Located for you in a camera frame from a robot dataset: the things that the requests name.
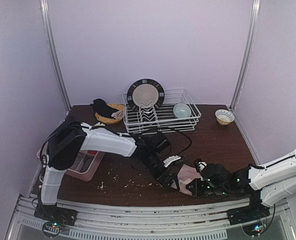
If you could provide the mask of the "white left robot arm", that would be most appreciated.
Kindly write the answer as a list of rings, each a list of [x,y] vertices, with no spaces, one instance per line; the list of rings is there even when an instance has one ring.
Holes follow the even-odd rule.
[[[139,160],[160,185],[177,188],[177,175],[158,156],[168,146],[170,143],[161,132],[144,136],[114,132],[103,125],[63,123],[40,148],[39,159],[45,171],[39,201],[45,206],[57,204],[63,176],[81,153],[114,154]]]

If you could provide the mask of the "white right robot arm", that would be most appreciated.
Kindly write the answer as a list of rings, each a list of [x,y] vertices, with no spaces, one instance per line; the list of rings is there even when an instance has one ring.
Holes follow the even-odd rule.
[[[230,172],[221,164],[194,162],[200,177],[186,184],[192,196],[250,196],[254,204],[271,208],[283,198],[296,193],[296,149],[262,165]]]

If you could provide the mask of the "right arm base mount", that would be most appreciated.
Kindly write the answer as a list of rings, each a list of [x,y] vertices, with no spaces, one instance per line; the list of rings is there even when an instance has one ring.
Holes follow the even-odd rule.
[[[265,206],[244,206],[229,209],[227,217],[231,226],[241,225],[243,233],[248,237],[259,237],[265,231],[270,209]]]

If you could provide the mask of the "pink white underwear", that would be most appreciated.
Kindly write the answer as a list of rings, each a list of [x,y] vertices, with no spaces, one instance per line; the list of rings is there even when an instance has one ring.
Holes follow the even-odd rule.
[[[190,184],[195,179],[201,179],[202,176],[194,167],[183,164],[177,174],[179,183],[179,192],[188,196],[192,196],[192,193],[186,188],[186,185]]]

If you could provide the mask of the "grey white striped underwear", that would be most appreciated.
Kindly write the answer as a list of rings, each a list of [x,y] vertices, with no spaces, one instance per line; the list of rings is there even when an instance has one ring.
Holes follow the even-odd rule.
[[[76,170],[80,163],[82,162],[83,158],[84,158],[84,153],[83,152],[79,152],[76,159],[74,160],[74,163],[72,164],[72,166],[70,167],[71,170]]]

